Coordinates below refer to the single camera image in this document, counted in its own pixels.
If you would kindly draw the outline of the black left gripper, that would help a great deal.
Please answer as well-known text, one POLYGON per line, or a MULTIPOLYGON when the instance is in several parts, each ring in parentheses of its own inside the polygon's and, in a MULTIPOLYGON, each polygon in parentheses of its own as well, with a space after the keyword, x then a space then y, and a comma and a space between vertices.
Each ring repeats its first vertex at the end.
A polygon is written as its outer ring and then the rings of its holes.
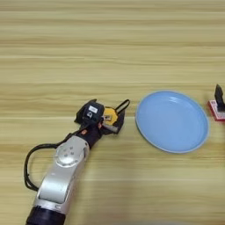
MULTIPOLYGON (((79 111, 76 113, 75 123, 81 124, 83 122, 84 110, 90 103, 94 102, 96 102, 96 99, 90 100, 79 109, 79 111)), ((124 123, 125 112, 122 111, 117 113, 113 108, 106 108, 103 116, 103 126, 101 122, 83 122, 78 130, 78 136, 84 139, 90 148, 92 148, 103 135, 119 133, 124 123)))

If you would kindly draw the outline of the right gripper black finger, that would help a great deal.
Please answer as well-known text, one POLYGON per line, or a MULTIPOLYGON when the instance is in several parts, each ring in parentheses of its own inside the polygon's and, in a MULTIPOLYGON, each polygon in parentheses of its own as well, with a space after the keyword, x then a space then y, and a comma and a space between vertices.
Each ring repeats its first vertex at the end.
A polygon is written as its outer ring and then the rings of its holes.
POLYGON ((214 98, 217 103, 217 110, 219 112, 225 112, 225 102, 223 101, 223 91, 219 84, 215 87, 214 98))

